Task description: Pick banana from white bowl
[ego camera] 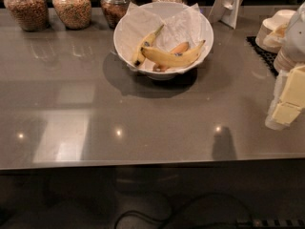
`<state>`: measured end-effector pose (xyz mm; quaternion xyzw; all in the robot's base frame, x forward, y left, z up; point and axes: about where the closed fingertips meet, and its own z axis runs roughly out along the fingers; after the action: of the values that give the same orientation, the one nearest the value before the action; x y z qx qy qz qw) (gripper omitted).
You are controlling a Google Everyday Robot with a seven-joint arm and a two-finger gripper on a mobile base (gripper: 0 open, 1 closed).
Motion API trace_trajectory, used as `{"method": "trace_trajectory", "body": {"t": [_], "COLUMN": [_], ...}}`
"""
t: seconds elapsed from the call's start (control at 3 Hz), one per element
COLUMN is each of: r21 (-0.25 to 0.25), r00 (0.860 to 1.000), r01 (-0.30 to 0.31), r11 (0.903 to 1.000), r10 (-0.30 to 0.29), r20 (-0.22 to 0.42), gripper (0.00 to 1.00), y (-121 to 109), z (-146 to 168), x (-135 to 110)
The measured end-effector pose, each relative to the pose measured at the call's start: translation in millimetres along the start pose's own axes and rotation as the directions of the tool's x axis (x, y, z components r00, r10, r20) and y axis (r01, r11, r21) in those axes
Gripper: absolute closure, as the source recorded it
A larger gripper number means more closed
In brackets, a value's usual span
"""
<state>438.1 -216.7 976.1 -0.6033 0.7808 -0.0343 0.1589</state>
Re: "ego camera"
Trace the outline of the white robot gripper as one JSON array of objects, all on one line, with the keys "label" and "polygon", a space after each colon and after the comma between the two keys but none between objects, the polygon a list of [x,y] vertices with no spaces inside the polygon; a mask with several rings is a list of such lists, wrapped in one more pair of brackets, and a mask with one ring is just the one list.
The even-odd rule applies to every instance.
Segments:
[{"label": "white robot gripper", "polygon": [[[290,19],[281,50],[294,64],[305,62],[305,2]],[[274,99],[265,126],[281,131],[305,109],[305,65],[289,72],[280,70],[274,84]]]}]

